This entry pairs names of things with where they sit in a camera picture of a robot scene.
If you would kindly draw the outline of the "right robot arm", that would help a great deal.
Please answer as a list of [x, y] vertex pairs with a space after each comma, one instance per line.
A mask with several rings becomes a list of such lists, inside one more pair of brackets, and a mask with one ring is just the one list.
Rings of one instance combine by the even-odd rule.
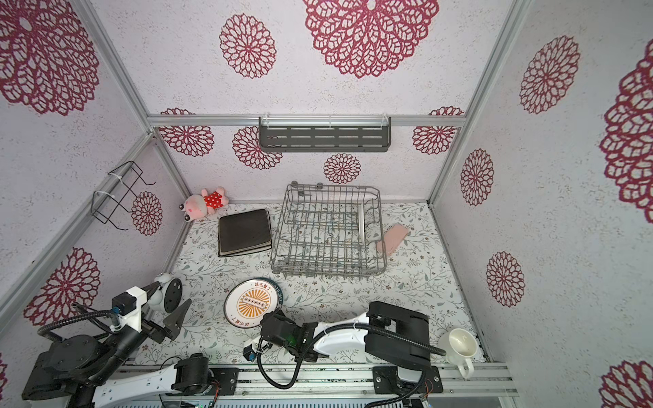
[[[263, 369], [262, 356], [274, 347], [294, 357], [296, 366], [290, 381], [279, 384]], [[430, 318], [418, 311], [371, 302], [368, 311], [347, 321], [308, 322], [299, 325], [281, 309], [264, 315], [259, 336], [243, 349], [243, 357], [257, 364], [264, 379], [277, 389], [290, 389], [299, 379], [304, 363], [316, 363], [340, 351], [362, 350], [392, 365], [374, 368], [375, 392], [403, 398], [441, 391], [431, 357], [445, 357], [443, 348], [430, 343]]]

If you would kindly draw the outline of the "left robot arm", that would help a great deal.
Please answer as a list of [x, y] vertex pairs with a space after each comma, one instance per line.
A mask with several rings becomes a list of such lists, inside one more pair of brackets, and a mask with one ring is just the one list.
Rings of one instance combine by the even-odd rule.
[[37, 357], [22, 399], [53, 407], [112, 407], [139, 397], [206, 392], [214, 375], [203, 354], [154, 372], [113, 379], [146, 340], [178, 338], [191, 306], [182, 294], [181, 280], [166, 275], [120, 293], [110, 309], [74, 304], [75, 316], [38, 330], [51, 345]]

